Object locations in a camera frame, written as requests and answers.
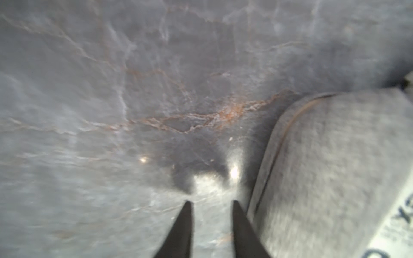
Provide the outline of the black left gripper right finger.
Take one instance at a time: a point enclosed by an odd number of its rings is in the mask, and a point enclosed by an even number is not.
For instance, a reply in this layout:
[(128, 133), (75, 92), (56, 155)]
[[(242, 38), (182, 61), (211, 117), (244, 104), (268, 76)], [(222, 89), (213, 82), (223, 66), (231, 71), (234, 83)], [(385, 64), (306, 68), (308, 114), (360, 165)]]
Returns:
[(235, 258), (270, 258), (237, 200), (232, 202), (232, 232)]

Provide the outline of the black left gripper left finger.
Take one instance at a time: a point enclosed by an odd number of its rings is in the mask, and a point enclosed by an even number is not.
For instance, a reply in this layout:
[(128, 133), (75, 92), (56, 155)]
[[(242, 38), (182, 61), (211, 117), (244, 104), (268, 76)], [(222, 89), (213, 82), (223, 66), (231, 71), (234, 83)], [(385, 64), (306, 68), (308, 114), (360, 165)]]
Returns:
[(193, 204), (186, 201), (155, 258), (190, 258), (193, 238)]

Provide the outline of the beige case brown sunglasses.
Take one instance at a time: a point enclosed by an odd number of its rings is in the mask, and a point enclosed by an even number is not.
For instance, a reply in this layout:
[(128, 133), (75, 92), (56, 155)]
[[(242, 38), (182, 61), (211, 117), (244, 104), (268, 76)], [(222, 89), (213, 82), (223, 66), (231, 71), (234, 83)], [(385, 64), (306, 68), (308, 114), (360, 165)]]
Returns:
[(410, 175), (385, 216), (363, 258), (413, 257), (413, 176)]

